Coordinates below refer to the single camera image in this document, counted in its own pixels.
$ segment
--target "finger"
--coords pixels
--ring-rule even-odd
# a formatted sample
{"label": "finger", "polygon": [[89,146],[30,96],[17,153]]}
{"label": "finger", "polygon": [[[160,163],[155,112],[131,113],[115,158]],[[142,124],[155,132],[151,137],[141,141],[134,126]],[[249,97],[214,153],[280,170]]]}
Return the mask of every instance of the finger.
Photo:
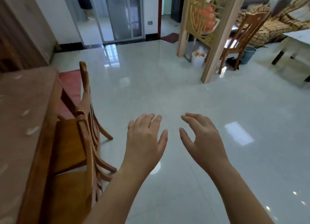
{"label": "finger", "polygon": [[196,119],[204,127],[213,125],[212,121],[207,116],[192,113],[185,113],[185,115]]}
{"label": "finger", "polygon": [[164,151],[165,151],[167,142],[168,142],[168,130],[165,129],[165,130],[161,133],[160,138],[159,138],[159,141],[158,141],[158,150],[159,150],[162,154],[163,154]]}
{"label": "finger", "polygon": [[181,141],[182,141],[183,145],[185,146],[185,148],[187,149],[187,151],[189,152],[191,150],[191,148],[193,147],[194,143],[189,138],[189,136],[188,136],[187,132],[184,130],[184,128],[179,128],[179,131],[180,131]]}
{"label": "finger", "polygon": [[136,119],[134,122],[134,128],[137,128],[140,126],[141,120],[146,116],[146,113],[142,114],[140,117]]}
{"label": "finger", "polygon": [[153,121],[150,124],[150,129],[154,131],[156,134],[158,134],[159,131],[161,118],[162,118],[161,115],[156,116],[155,119],[153,119]]}
{"label": "finger", "polygon": [[155,114],[148,114],[141,120],[140,126],[143,128],[149,128],[154,117]]}
{"label": "finger", "polygon": [[134,120],[130,120],[128,124],[127,136],[131,133],[133,126],[134,126]]}
{"label": "finger", "polygon": [[203,128],[203,126],[195,119],[186,115],[181,115],[181,119],[189,124],[195,135]]}

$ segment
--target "dark red mat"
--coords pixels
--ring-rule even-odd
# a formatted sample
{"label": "dark red mat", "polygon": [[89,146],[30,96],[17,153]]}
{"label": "dark red mat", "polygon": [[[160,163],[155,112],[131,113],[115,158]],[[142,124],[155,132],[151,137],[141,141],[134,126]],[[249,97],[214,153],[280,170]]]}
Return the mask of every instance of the dark red mat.
{"label": "dark red mat", "polygon": [[[64,89],[67,94],[71,97],[72,101],[76,106],[80,104],[81,101],[81,72],[80,70],[67,71],[59,73],[59,78],[63,83]],[[66,119],[73,119],[74,116],[68,110],[63,102],[59,107],[59,114]]]}
{"label": "dark red mat", "polygon": [[177,33],[171,33],[165,37],[161,37],[161,40],[164,40],[168,43],[175,43],[179,40],[179,34]]}

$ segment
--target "person's left hand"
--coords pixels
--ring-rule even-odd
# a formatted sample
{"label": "person's left hand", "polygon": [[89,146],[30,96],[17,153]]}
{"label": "person's left hand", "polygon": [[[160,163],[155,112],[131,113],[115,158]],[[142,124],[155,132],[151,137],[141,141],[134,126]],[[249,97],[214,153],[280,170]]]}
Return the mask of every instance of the person's left hand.
{"label": "person's left hand", "polygon": [[168,141],[165,129],[157,141],[161,115],[143,114],[128,124],[127,143],[121,169],[130,170],[141,179],[146,179],[161,159]]}

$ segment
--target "sofa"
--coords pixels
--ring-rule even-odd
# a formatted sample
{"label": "sofa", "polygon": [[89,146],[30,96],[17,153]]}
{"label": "sofa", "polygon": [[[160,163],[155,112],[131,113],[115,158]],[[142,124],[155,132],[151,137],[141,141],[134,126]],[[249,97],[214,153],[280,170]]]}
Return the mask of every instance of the sofa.
{"label": "sofa", "polygon": [[[279,11],[279,6],[283,6],[285,2],[279,3],[279,5],[275,7],[271,17],[263,24],[260,30],[250,40],[248,45],[262,47],[270,41],[283,38],[283,33],[310,29],[310,20],[301,22],[294,19],[289,14],[292,11],[305,6],[309,2],[310,0],[291,0],[281,11]],[[269,4],[248,6],[246,10],[241,10],[237,16],[235,25],[239,26],[246,14],[255,14],[258,12],[271,12]]]}

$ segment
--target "bare skin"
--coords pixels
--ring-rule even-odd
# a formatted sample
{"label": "bare skin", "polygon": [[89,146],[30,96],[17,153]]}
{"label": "bare skin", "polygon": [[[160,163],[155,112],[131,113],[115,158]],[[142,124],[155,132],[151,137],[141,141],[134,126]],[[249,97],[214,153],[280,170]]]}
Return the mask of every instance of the bare skin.
{"label": "bare skin", "polygon": [[[168,141],[164,130],[157,141],[161,116],[143,114],[128,125],[124,161],[93,207],[84,224],[124,224],[137,192],[161,159]],[[222,196],[231,224],[273,224],[273,221],[230,164],[222,139],[212,121],[199,114],[181,118],[196,135],[194,142],[180,128],[180,137],[193,159],[211,177]]]}

